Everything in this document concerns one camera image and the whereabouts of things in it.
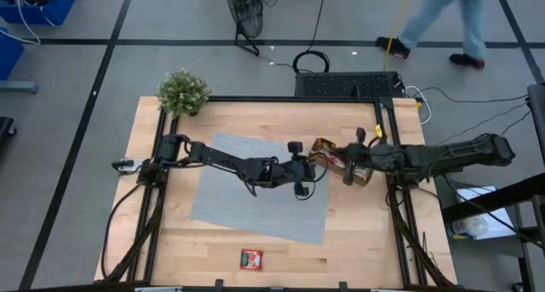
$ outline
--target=black shoe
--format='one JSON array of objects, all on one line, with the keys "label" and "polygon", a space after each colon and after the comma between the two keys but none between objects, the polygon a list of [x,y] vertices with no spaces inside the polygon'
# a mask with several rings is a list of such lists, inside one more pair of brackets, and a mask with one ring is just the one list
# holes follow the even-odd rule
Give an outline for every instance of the black shoe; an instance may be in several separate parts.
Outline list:
[{"label": "black shoe", "polygon": [[[388,50],[388,44],[390,43],[389,37],[378,37],[376,39],[375,46],[379,49],[382,49],[384,51]],[[399,39],[394,38],[392,39],[392,45],[390,46],[390,54],[394,57],[400,58],[400,59],[407,59],[409,58],[410,49],[407,49]]]},{"label": "black shoe", "polygon": [[449,58],[450,62],[458,67],[472,67],[476,70],[485,69],[485,61],[472,58],[468,54],[453,54]]}]

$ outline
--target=gray felt mat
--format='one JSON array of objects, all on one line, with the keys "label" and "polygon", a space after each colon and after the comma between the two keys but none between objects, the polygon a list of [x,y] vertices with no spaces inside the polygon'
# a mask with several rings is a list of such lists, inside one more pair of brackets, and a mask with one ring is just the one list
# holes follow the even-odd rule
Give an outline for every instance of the gray felt mat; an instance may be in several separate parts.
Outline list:
[{"label": "gray felt mat", "polygon": [[[278,157],[290,160],[285,144],[222,133],[214,134],[212,147],[237,157]],[[316,175],[323,169],[316,168]],[[237,176],[219,169],[204,169],[193,204],[192,219],[258,232],[263,235],[322,244],[328,208],[329,173],[316,184],[307,201],[295,198],[293,184],[276,189],[256,188],[250,195]]]}]

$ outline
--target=green plant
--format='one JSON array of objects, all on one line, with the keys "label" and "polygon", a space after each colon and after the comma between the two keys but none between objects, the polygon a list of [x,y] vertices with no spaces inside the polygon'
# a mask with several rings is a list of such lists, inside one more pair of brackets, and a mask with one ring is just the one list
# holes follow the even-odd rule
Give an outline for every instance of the green plant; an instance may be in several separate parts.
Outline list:
[{"label": "green plant", "polygon": [[184,69],[165,75],[166,78],[158,85],[157,97],[161,107],[173,117],[181,114],[195,116],[210,95],[206,82]]}]

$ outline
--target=gray floor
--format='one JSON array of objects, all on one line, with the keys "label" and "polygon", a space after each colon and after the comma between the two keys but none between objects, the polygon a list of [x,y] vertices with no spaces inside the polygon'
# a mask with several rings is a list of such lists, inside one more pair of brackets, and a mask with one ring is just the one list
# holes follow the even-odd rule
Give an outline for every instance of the gray floor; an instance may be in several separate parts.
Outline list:
[{"label": "gray floor", "polygon": [[[387,35],[401,1],[325,0],[317,39],[372,41]],[[538,7],[541,1],[508,0],[528,42],[545,42]],[[411,0],[405,18],[418,10],[418,2]],[[77,0],[62,27],[39,27],[36,32],[46,39],[108,39],[122,3]],[[310,39],[318,7],[319,0],[278,0],[275,7],[265,8],[259,38]],[[487,41],[517,41],[498,0],[487,0],[486,15]],[[7,25],[0,20],[0,26]],[[7,27],[27,36],[24,28]],[[233,31],[226,0],[132,0],[120,38],[225,40],[232,37]],[[458,42],[461,38],[459,10],[453,5],[424,40]],[[37,81],[40,92],[0,95],[0,115],[15,118],[19,128],[0,157],[0,290],[19,286],[105,49],[98,45],[26,46],[10,79]],[[263,55],[284,63],[291,63],[303,49],[261,47]],[[373,48],[316,49],[330,57],[333,72],[382,70],[383,53]],[[490,49],[482,72],[452,67],[448,56],[453,52],[460,49],[418,49],[408,61],[391,60],[389,69],[398,71],[406,85],[439,87],[452,98],[463,100],[520,96],[535,82],[520,49]],[[545,68],[545,49],[533,49],[532,53],[536,63]],[[300,67],[319,71],[320,63],[304,58]],[[124,154],[138,98],[155,94],[164,73],[179,67],[201,74],[218,95],[294,94],[295,76],[289,67],[271,66],[233,46],[116,46],[32,287],[92,281],[118,180],[109,163]],[[522,103],[455,104],[435,91],[425,95],[433,109],[433,119],[424,126],[429,144]],[[484,132],[501,133],[526,111],[522,107],[457,139],[470,139]],[[472,167],[456,178],[505,186],[544,170],[530,118],[506,136],[517,153],[508,169]],[[440,182],[439,190],[445,202],[454,199]],[[522,211],[527,215],[528,206],[523,206]],[[525,224],[530,223],[528,216],[523,218]],[[517,261],[502,254],[505,247],[486,241],[451,241],[450,246],[461,284],[509,291],[510,285],[519,281]],[[542,261],[536,262],[534,272],[542,274],[543,266]],[[541,290],[543,287],[545,284],[538,285]]]}]

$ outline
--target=person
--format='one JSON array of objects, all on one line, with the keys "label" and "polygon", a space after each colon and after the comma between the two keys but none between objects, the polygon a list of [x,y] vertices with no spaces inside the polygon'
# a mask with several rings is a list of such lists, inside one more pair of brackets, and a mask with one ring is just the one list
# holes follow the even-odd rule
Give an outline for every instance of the person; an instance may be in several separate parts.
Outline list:
[{"label": "person", "polygon": [[[418,45],[424,32],[438,19],[441,11],[459,1],[464,23],[463,54],[453,54],[450,62],[455,66],[485,68],[486,45],[483,39],[484,0],[423,0],[422,11],[409,20],[399,38],[392,40],[390,54],[402,60],[409,58],[410,51]],[[376,39],[376,47],[387,50],[389,37]]]}]

